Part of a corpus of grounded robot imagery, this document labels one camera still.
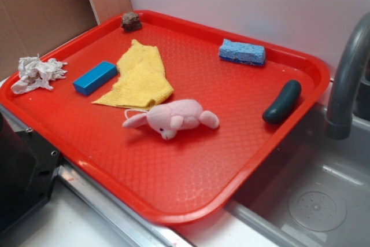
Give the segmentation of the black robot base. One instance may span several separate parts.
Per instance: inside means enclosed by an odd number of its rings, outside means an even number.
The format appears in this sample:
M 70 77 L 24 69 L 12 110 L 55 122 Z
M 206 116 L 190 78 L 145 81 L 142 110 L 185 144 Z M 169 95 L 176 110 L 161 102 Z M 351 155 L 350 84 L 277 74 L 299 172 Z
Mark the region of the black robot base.
M 1 116 L 1 236 L 50 201 L 60 161 L 38 132 L 16 132 Z

